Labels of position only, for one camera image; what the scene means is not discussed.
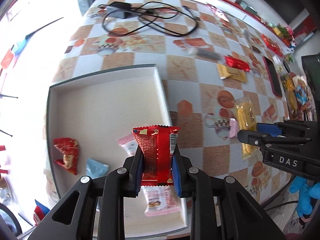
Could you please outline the blue gloved right hand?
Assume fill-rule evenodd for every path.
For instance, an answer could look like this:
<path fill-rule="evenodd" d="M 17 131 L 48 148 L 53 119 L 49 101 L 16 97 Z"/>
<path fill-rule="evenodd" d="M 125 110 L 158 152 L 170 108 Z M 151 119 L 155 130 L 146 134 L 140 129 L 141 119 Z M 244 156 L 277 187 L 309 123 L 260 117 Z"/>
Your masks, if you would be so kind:
<path fill-rule="evenodd" d="M 312 213 L 313 207 L 311 205 L 311 199 L 319 199 L 319 187 L 319 183 L 309 186 L 307 184 L 307 180 L 299 176 L 296 176 L 292 181 L 289 192 L 299 192 L 297 214 L 300 218 L 302 218 L 304 215 L 310 215 Z"/>

